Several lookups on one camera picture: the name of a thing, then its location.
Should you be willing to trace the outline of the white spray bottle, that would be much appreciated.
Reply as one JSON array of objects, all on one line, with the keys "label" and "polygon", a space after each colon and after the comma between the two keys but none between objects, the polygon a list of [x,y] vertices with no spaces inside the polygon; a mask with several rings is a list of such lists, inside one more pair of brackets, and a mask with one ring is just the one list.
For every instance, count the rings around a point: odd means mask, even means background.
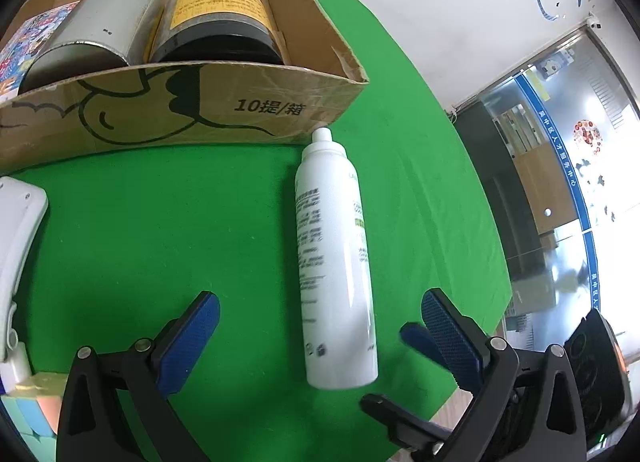
[{"label": "white spray bottle", "polygon": [[369,385],[378,350],[358,176],[327,127],[303,150],[295,216],[307,382],[319,390]]}]

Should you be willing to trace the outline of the colourful puzzle box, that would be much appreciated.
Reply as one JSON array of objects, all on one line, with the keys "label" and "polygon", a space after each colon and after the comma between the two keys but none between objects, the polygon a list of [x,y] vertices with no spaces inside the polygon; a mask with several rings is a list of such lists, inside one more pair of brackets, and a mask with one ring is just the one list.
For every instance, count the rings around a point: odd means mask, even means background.
[{"label": "colourful puzzle box", "polygon": [[77,1],[66,3],[27,19],[2,48],[0,63],[0,100],[2,102],[17,95],[28,68],[41,48],[77,4]]}]

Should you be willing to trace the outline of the silver metal cylinder can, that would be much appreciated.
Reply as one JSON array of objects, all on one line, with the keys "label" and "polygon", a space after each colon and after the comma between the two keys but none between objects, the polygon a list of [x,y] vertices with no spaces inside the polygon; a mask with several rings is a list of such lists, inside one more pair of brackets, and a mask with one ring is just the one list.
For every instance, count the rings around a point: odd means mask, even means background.
[{"label": "silver metal cylinder can", "polygon": [[167,0],[81,0],[29,66],[21,94],[145,63]]}]

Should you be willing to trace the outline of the yellow label dark jar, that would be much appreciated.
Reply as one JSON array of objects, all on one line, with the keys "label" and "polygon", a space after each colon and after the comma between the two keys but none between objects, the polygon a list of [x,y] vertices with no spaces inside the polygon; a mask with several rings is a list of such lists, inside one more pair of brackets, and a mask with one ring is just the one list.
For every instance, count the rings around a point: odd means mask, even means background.
[{"label": "yellow label dark jar", "polygon": [[150,60],[284,63],[262,0],[168,0]]}]

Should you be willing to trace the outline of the pastel sticky note block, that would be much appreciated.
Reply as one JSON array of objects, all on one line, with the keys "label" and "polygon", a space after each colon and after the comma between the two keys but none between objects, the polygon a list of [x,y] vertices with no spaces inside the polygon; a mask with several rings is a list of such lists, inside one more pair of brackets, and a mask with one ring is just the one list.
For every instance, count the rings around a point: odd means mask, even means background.
[{"label": "pastel sticky note block", "polygon": [[38,372],[1,397],[17,432],[38,461],[56,460],[58,423],[67,379],[66,373]]}]

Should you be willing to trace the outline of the green table cloth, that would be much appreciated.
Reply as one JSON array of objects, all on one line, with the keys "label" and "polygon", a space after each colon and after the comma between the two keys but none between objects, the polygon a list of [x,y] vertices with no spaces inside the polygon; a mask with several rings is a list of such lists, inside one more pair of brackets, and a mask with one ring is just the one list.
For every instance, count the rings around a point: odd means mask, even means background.
[{"label": "green table cloth", "polygon": [[[443,289],[487,332],[510,300],[484,190],[438,101],[359,0],[319,0],[369,85],[332,127],[359,177],[380,373],[422,418],[456,387],[401,343],[423,293]],[[32,369],[77,349],[117,352],[157,334],[209,290],[221,319],[172,405],[214,461],[383,461],[394,446],[361,390],[306,381],[294,214],[296,146],[120,151],[21,173],[49,208],[17,293]]]}]

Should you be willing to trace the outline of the white plastic device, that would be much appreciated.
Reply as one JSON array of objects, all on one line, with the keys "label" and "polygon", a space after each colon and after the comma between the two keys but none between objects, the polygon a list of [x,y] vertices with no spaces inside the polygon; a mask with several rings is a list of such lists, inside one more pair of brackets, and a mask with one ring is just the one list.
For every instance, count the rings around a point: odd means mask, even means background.
[{"label": "white plastic device", "polygon": [[16,178],[1,178],[1,361],[17,348],[12,325],[17,292],[27,256],[48,208],[46,192]]}]

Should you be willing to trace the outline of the glass door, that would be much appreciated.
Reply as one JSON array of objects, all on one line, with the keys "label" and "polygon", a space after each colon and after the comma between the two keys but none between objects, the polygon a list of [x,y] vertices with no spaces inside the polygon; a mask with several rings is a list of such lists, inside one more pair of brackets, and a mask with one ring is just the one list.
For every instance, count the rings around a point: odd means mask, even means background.
[{"label": "glass door", "polygon": [[567,339],[599,311],[639,347],[639,104],[588,28],[454,108],[506,257],[513,341]]}]

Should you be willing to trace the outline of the large shallow cardboard box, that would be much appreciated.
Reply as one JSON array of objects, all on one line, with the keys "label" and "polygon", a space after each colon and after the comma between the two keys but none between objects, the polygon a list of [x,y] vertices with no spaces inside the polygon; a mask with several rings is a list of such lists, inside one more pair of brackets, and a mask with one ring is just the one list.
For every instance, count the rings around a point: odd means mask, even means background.
[{"label": "large shallow cardboard box", "polygon": [[[75,1],[81,0],[26,0],[3,43],[27,19]],[[277,29],[282,65],[152,63],[156,28],[141,65],[83,74],[7,100],[2,172],[143,146],[305,141],[352,104],[367,74],[317,0],[262,2]]]}]

